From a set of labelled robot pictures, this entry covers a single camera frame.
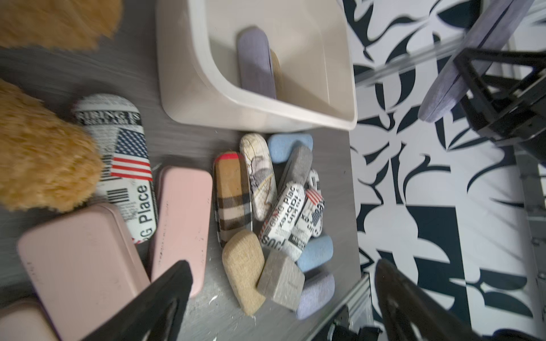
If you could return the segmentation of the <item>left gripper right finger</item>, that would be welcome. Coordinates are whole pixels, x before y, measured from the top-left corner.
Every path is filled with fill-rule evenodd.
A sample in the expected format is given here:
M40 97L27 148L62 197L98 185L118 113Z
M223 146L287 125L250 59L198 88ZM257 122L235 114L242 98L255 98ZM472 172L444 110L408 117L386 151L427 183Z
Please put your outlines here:
M481 340L385 259L375 267L375 290L389 340Z

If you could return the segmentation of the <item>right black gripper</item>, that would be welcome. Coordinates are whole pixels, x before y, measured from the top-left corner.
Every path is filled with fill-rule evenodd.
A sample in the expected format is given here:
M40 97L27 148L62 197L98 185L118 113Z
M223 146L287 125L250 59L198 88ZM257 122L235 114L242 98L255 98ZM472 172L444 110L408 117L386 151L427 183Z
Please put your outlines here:
M473 98L461 105L473 128L489 128L496 146L520 146L545 165L545 52L470 52L463 77ZM489 75L495 65L530 68L522 79Z

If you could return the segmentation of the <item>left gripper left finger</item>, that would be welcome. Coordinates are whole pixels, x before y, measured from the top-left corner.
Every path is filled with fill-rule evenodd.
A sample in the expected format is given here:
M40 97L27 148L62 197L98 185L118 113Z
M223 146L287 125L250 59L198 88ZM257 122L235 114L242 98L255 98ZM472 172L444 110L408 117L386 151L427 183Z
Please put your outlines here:
M178 261L86 340L176 340L189 302L193 276Z

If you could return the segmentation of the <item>tan woven glasses case front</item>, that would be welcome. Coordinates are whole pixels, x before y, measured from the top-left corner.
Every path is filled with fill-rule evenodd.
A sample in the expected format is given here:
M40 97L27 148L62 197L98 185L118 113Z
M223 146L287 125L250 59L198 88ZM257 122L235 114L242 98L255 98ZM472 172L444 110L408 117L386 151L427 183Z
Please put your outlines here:
M271 61L272 61L272 71L274 75L274 84L276 89L276 96L278 100L282 99L282 93L283 93L283 78L282 78L282 69L279 62L279 59L277 58L276 53L273 51L273 49L270 50L271 55Z

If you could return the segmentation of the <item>tan woven glasses case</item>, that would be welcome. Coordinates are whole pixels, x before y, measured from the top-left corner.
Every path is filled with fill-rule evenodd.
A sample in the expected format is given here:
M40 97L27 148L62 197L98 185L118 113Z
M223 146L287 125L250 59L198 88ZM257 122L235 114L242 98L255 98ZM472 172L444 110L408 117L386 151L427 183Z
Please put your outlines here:
M224 246L222 262L243 313L255 315L266 300L257 290L265 264L257 236L249 230L235 234Z
M272 61L272 71L274 75L274 84L276 89L276 96L278 100L282 99L282 93L283 93L283 78L282 78L282 69L279 62L279 59L277 58L276 53L273 51L273 49L270 50L271 55L271 61Z

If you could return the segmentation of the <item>pink glasses case middle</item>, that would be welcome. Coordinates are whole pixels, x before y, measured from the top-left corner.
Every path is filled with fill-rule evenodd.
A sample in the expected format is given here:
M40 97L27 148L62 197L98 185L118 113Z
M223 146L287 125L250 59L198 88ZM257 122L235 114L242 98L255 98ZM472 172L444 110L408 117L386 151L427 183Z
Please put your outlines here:
M96 204L25 232L17 253L62 340L82 340L150 284L118 208Z

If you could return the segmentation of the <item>pink glasses case right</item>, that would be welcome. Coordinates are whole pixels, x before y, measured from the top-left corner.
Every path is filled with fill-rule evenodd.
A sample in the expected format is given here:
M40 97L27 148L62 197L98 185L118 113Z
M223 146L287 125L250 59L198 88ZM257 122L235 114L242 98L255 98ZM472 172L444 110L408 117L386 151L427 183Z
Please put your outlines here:
M178 261L187 261L193 284L190 298L205 281L213 179L209 172L176 166L160 174L159 220L150 244L150 280Z

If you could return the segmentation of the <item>tan woven glasses case centre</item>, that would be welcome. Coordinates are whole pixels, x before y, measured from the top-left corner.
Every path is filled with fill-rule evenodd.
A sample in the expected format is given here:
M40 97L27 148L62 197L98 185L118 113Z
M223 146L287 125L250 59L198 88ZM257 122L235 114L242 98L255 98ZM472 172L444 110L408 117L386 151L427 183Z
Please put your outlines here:
M266 300L257 290L265 264L257 236L249 230L235 234L224 246L222 262L243 313L255 315Z

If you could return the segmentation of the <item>blue glasses case front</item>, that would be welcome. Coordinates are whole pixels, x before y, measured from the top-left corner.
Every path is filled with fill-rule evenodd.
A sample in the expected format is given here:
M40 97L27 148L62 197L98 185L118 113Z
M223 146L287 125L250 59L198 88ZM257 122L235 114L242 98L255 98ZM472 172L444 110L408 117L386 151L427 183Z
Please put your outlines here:
M330 236L324 234L309 241L297 260L297 266L303 273L307 273L330 261L333 255L334 243Z

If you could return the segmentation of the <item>blue glasses case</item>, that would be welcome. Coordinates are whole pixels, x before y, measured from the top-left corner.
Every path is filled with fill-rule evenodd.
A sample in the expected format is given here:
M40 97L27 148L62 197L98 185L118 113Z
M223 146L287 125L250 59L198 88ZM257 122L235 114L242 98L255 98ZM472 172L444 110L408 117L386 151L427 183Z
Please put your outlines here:
M297 260L297 266L303 273L307 273L330 261L333 255L334 243L330 236L324 234L309 241Z
M268 139L267 145L272 162L284 163L289 159L292 150L296 146L303 145L313 150L314 140L310 134L273 134Z

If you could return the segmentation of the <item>plaid brown glasses case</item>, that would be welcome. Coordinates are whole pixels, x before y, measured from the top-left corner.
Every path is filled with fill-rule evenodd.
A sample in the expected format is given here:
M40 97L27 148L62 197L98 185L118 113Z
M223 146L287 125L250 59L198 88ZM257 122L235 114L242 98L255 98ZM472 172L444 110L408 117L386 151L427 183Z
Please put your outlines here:
M241 153L227 151L214 160L213 197L222 247L240 231L253 229L250 182Z

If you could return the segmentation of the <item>grey glasses case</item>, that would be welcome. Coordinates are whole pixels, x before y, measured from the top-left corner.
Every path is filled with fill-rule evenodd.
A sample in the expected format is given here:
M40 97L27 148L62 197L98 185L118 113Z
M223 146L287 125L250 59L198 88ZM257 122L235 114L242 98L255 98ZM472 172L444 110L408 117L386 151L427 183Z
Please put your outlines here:
M296 146L290 154L280 178L278 190L283 190L288 182L304 185L308 179L313 162L313 154L310 148L304 145Z

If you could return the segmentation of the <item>map print glasses case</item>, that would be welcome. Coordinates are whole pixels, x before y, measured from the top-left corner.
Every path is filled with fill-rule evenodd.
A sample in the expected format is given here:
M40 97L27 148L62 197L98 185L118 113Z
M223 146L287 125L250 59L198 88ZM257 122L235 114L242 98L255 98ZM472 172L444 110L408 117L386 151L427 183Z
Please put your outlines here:
M270 150L259 134L246 134L240 140L253 199L255 219L264 221L277 200L277 184Z

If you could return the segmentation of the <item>blue glasses case back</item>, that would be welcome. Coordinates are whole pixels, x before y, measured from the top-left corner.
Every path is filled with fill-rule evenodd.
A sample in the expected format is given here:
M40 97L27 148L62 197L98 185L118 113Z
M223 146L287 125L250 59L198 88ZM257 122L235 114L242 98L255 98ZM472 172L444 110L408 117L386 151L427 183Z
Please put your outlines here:
M267 145L272 162L284 163L289 159L292 150L296 146L303 145L313 150L314 140L310 134L273 134L268 139Z

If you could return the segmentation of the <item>beige plastic storage box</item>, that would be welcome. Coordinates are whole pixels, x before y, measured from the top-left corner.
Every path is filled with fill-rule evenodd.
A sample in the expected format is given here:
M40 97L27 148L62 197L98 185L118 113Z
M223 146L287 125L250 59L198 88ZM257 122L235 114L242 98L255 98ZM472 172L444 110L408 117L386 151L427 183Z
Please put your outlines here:
M355 128L348 25L337 1L158 1L162 107L244 132Z

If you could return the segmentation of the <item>grey woven rectangular case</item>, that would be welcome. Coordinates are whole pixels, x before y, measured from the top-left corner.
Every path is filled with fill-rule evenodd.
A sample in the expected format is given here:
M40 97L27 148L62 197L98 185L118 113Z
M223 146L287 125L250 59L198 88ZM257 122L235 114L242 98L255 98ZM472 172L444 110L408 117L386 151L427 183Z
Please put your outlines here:
M281 251L271 251L265 262L257 291L291 311L299 307L305 276L293 260Z

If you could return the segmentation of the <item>newspaper flag case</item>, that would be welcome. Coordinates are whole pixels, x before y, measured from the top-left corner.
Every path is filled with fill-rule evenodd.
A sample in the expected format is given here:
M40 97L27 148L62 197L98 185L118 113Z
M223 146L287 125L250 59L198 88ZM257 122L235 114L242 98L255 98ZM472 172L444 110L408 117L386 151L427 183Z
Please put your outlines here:
M309 188L305 190L304 207L296 221L282 251L293 261L297 261L306 249L309 240L315 231L319 230L321 218L325 208L324 198L320 191Z

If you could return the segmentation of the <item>newspaper print case left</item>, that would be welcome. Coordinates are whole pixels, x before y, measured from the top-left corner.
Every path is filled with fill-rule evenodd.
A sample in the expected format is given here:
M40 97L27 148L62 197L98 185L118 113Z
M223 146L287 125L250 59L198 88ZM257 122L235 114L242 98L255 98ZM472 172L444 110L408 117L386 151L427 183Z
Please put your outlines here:
M133 243L151 239L157 227L157 211L140 111L121 96L94 94L78 100L73 113L95 139L104 163L90 203L116 206Z

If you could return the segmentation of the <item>newspaper print case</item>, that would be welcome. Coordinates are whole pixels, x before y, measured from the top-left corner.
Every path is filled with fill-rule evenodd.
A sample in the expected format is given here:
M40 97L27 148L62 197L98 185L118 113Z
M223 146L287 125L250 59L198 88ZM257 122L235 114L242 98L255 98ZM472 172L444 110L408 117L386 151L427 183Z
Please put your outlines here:
M94 94L78 100L73 113L95 139L104 163L90 203L116 206L133 243L151 239L157 227L157 211L140 111L121 96Z
M302 184L290 181L284 186L260 230L259 240L263 247L281 250L301 214L304 201L305 190Z

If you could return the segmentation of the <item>newspaper print case centre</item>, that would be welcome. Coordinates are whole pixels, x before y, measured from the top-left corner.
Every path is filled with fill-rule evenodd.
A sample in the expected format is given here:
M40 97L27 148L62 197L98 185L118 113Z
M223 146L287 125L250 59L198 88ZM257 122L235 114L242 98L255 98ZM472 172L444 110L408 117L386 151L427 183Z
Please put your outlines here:
M290 181L284 186L260 230L259 240L263 247L281 250L301 214L304 201L305 190L302 184Z

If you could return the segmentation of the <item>orange plush teddy bear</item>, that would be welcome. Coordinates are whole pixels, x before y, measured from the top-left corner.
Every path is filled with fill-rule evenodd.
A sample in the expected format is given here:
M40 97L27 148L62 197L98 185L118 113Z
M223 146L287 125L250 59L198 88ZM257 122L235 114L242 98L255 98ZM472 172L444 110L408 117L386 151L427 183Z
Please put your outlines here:
M2 1L1 47L97 48L122 1ZM39 99L1 81L1 206L70 212L95 192L104 167L95 140Z

